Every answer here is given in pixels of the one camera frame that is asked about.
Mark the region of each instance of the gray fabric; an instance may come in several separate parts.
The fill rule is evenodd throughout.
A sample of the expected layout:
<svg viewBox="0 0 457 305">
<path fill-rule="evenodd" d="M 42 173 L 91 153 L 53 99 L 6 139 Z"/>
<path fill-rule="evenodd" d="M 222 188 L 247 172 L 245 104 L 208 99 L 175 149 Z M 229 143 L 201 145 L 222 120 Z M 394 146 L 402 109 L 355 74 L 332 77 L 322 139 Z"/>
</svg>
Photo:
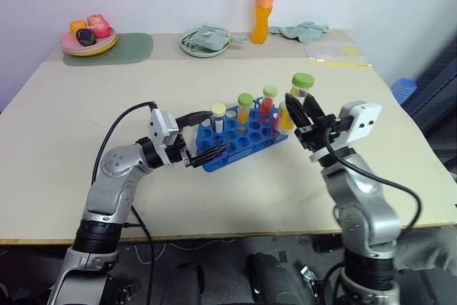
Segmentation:
<svg viewBox="0 0 457 305">
<path fill-rule="evenodd" d="M 298 39 L 306 44 L 320 39 L 323 34 L 328 33 L 328 25 L 317 25 L 313 21 L 306 21 L 297 26 L 270 26 L 268 32 L 273 35 L 281 35 L 287 39 Z"/>
<path fill-rule="evenodd" d="M 398 240 L 397 269 L 444 269 L 457 276 L 457 226 L 415 229 Z"/>
</svg>

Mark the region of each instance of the plastic bottle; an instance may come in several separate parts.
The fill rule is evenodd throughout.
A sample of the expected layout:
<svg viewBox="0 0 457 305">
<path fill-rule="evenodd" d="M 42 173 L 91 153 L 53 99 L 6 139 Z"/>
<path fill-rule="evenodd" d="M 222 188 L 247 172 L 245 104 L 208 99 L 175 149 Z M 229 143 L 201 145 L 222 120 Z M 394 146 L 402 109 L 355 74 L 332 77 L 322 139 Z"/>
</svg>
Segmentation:
<svg viewBox="0 0 457 305">
<path fill-rule="evenodd" d="M 263 88 L 262 105 L 260 106 L 261 114 L 270 114 L 273 108 L 274 97 L 278 94 L 278 87 L 274 85 L 265 85 Z"/>
<path fill-rule="evenodd" d="M 249 93 L 242 93 L 238 96 L 238 123 L 240 123 L 239 131 L 246 131 L 246 124 L 249 120 L 249 112 L 251 112 L 253 97 Z"/>
<path fill-rule="evenodd" d="M 416 82 L 407 78 L 400 78 L 395 81 L 395 84 L 391 87 L 393 97 L 400 105 L 402 105 L 416 89 Z"/>
<path fill-rule="evenodd" d="M 295 73 L 292 78 L 292 88 L 290 94 L 298 99 L 301 103 L 305 101 L 308 90 L 314 85 L 314 76 L 306 73 Z M 281 117 L 281 127 L 285 132 L 293 129 L 294 123 L 287 110 Z"/>
<path fill-rule="evenodd" d="M 253 43 L 265 43 L 268 36 L 268 16 L 272 9 L 273 0 L 256 0 L 256 25 L 251 35 Z"/>
<path fill-rule="evenodd" d="M 214 103 L 211 105 L 211 111 L 213 112 L 214 132 L 222 134 L 222 131 L 224 131 L 224 115 L 226 114 L 226 106 L 222 103 Z"/>
</svg>

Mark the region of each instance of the black cable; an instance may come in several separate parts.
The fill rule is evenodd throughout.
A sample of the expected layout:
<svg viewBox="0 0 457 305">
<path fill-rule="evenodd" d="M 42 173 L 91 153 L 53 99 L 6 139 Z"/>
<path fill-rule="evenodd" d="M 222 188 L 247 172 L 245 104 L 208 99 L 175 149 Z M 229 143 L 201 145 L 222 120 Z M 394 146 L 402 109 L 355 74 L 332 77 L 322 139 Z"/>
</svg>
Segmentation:
<svg viewBox="0 0 457 305">
<path fill-rule="evenodd" d="M 339 268 L 343 267 L 344 263 L 343 262 L 338 262 L 335 266 L 331 267 L 328 271 L 327 274 L 324 276 L 323 281 L 322 281 L 322 287 L 321 287 L 321 304 L 322 305 L 327 305 L 326 301 L 326 289 L 327 289 L 327 284 L 329 283 L 331 275 Z"/>
<path fill-rule="evenodd" d="M 152 281 L 154 280 L 154 243 L 152 241 L 151 234 L 149 233 L 149 230 L 146 228 L 145 223 L 141 219 L 140 214 L 136 211 L 134 206 L 132 205 L 131 211 L 134 213 L 136 219 L 138 219 L 138 222 L 140 223 L 141 227 L 143 228 L 143 231 L 148 238 L 149 246 L 151 247 L 151 268 L 149 268 L 149 283 L 148 283 L 148 296 L 146 298 L 146 305 L 151 304 L 151 295 L 152 295 Z"/>
<path fill-rule="evenodd" d="M 325 145 L 326 145 L 326 148 L 327 148 L 329 154 L 335 160 L 337 160 L 343 166 L 345 166 L 345 167 L 347 167 L 349 169 L 352 169 L 356 173 L 359 173 L 360 175 L 365 176 L 366 178 L 369 178 L 371 180 L 377 181 L 377 182 L 379 182 L 381 184 L 384 184 L 384 185 L 387 185 L 387 186 L 394 187 L 396 189 L 400 189 L 401 191 L 406 192 L 407 194 L 409 194 L 410 196 L 412 196 L 416 200 L 416 203 L 417 203 L 416 214 L 414 215 L 413 219 L 411 219 L 411 221 L 409 222 L 408 226 L 402 232 L 400 237 L 404 237 L 405 235 L 407 235 L 407 233 L 413 228 L 414 224 L 419 219 L 419 216 L 421 215 L 421 212 L 422 212 L 422 203 L 421 203 L 421 199 L 419 198 L 419 196 L 416 193 L 414 193 L 414 191 L 409 189 L 408 187 L 405 187 L 403 185 L 397 184 L 396 182 L 393 182 L 393 181 L 389 181 L 389 180 L 380 178 L 379 176 L 376 176 L 376 175 L 374 175 L 372 173 L 368 173 L 367 171 L 364 171 L 363 169 L 360 169 L 357 166 L 354 166 L 353 164 L 351 164 L 350 162 L 347 162 L 345 159 L 342 159 L 341 157 L 337 156 L 335 154 L 335 150 L 330 145 L 330 133 L 332 131 L 333 131 L 333 128 L 332 127 L 328 127 L 325 130 L 324 134 L 323 134 L 323 140 L 325 142 Z"/>
<path fill-rule="evenodd" d="M 129 108 L 129 109 L 125 110 L 124 112 L 122 112 L 122 114 L 114 121 L 113 125 L 111 125 L 111 128 L 109 128 L 108 133 L 105 136 L 105 139 L 101 143 L 99 152 L 98 152 L 97 157 L 95 159 L 94 169 L 92 171 L 92 181 L 91 181 L 92 184 L 96 180 L 97 171 L 99 170 L 99 164 L 100 164 L 100 160 L 101 160 L 101 156 L 103 154 L 103 151 L 105 150 L 106 144 L 108 143 L 109 138 L 113 134 L 113 131 L 116 128 L 117 124 L 119 124 L 119 122 L 127 114 L 129 114 L 133 110 L 140 109 L 141 107 L 145 107 L 145 106 L 149 107 L 150 110 L 152 110 L 155 107 L 155 103 L 152 102 L 152 101 L 146 101 L 144 103 L 140 103 L 140 104 L 137 104 L 135 106 L 132 106 L 131 108 Z M 143 229 L 144 234 L 148 238 L 149 246 L 151 247 L 151 267 L 149 269 L 148 296 L 146 298 L 146 305 L 150 305 L 150 303 L 151 303 L 151 294 L 152 294 L 152 281 L 154 279 L 154 255 L 155 255 L 154 254 L 154 243 L 152 241 L 152 237 L 151 237 L 151 234 L 149 233 L 149 230 L 146 228 L 146 225 L 143 222 L 143 219 L 141 218 L 140 214 L 138 213 L 138 211 L 135 209 L 135 207 L 133 205 L 131 206 L 131 211 L 134 213 L 134 216 L 136 217 L 136 220 L 139 222 L 141 228 Z"/>
<path fill-rule="evenodd" d="M 341 283 L 341 273 L 338 275 L 338 278 L 336 278 L 335 282 L 335 288 L 333 289 L 333 305 L 336 304 L 336 300 L 338 299 L 338 288 Z"/>
<path fill-rule="evenodd" d="M 92 184 L 95 182 L 95 179 L 97 178 L 97 171 L 99 170 L 99 164 L 100 164 L 101 156 L 103 154 L 103 150 L 105 150 L 106 144 L 108 143 L 108 140 L 111 137 L 111 134 L 113 133 L 117 124 L 119 124 L 119 122 L 133 110 L 140 109 L 141 107 L 145 107 L 145 106 L 148 106 L 150 109 L 153 109 L 153 107 L 155 106 L 155 103 L 152 101 L 146 101 L 144 103 L 140 103 L 138 105 L 132 106 L 131 108 L 122 112 L 122 114 L 119 117 L 117 117 L 117 119 L 114 121 L 113 125 L 111 125 L 111 128 L 109 128 L 108 133 L 105 136 L 105 139 L 101 143 L 99 153 L 97 154 L 97 157 L 95 158 L 94 169 L 92 170 Z"/>
</svg>

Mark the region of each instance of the green placemat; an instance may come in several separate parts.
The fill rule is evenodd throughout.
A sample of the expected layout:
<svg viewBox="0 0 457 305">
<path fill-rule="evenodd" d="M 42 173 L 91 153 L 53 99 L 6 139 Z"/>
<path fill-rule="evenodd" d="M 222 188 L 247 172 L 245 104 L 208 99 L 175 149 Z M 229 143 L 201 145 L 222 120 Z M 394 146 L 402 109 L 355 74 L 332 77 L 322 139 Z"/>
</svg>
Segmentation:
<svg viewBox="0 0 457 305">
<path fill-rule="evenodd" d="M 94 56 L 72 56 L 64 53 L 67 66 L 103 66 L 107 64 L 136 64 L 146 60 L 153 48 L 152 36 L 148 34 L 118 34 L 113 48 Z"/>
</svg>

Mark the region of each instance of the pink plate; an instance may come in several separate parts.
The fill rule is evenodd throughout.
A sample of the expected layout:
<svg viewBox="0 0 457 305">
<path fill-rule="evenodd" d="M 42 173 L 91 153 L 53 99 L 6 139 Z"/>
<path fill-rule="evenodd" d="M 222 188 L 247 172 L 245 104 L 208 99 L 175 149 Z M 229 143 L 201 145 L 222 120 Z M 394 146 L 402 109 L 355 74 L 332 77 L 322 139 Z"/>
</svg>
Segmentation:
<svg viewBox="0 0 457 305">
<path fill-rule="evenodd" d="M 111 33 L 102 39 L 97 39 L 97 43 L 93 46 L 83 46 L 81 43 L 78 42 L 77 39 L 73 37 L 71 31 L 67 32 L 60 38 L 60 45 L 63 49 L 71 50 L 71 51 L 84 51 L 87 49 L 93 50 L 100 46 L 106 44 L 106 42 L 113 41 L 116 38 L 116 32 L 113 28 L 111 28 Z"/>
</svg>

